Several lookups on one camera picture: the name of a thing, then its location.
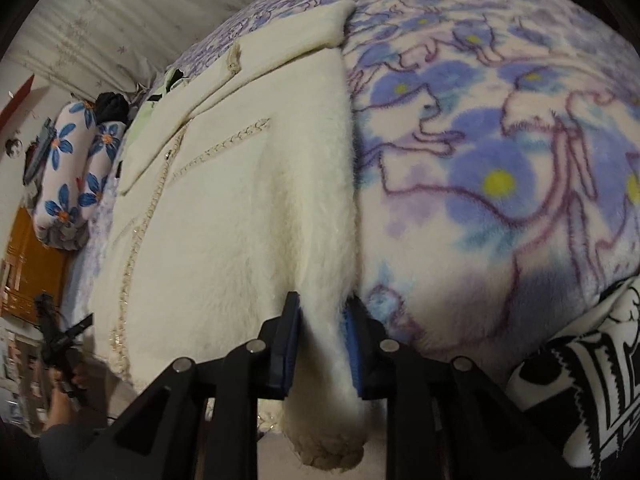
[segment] white wall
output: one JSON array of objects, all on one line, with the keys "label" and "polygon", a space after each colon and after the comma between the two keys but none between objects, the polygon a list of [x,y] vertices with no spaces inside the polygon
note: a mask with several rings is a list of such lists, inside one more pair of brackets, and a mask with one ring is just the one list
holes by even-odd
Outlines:
[{"label": "white wall", "polygon": [[[30,75],[31,72],[12,61],[0,61],[0,110],[9,102],[9,92],[17,92]],[[22,197],[24,171],[24,153],[18,158],[9,158],[4,152],[4,143],[15,136],[16,130],[20,130],[18,138],[24,152],[40,133],[45,119],[55,120],[60,108],[69,101],[71,96],[68,92],[36,76],[31,93],[0,131],[0,258],[4,255]]]}]

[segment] floral blanket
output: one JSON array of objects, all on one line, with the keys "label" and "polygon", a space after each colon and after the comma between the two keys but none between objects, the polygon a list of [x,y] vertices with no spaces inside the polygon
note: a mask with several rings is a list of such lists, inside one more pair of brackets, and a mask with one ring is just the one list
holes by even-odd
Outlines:
[{"label": "floral blanket", "polygon": [[[197,75],[240,35],[333,1],[257,0],[174,66]],[[358,293],[393,337],[503,380],[638,269],[640,59],[569,0],[354,1]]]}]

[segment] orange wooden furniture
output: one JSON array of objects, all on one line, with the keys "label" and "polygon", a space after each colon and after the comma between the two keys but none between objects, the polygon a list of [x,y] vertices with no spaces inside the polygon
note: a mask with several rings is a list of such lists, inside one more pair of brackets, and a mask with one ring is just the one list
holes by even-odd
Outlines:
[{"label": "orange wooden furniture", "polygon": [[29,213],[23,207],[18,209],[4,256],[0,316],[11,314],[37,324],[33,298],[41,292],[48,292],[56,307],[60,306],[70,256],[68,251],[40,243]]}]

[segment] black and white garment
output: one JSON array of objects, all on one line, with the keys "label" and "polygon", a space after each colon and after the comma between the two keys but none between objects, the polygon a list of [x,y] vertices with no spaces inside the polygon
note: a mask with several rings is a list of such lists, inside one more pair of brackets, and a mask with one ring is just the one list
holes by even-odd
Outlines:
[{"label": "black and white garment", "polygon": [[585,478],[615,478],[640,438],[640,277],[619,283],[516,370],[510,399]]}]

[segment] silver screw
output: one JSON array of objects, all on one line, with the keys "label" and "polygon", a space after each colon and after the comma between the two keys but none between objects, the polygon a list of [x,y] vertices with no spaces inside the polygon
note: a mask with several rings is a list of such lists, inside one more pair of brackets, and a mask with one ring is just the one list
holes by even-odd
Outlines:
[{"label": "silver screw", "polygon": [[459,372],[468,372],[474,367],[474,362],[468,357],[460,356],[453,359],[453,367]]},{"label": "silver screw", "polygon": [[246,349],[251,354],[258,354],[265,348],[267,348],[267,343],[265,343],[262,339],[251,339],[251,341],[246,344]]},{"label": "silver screw", "polygon": [[391,354],[397,352],[400,349],[400,343],[394,339],[383,339],[380,341],[380,349],[383,352]]},{"label": "silver screw", "polygon": [[178,373],[186,372],[189,368],[191,368],[191,359],[189,359],[188,357],[178,357],[174,361],[172,367]]}]

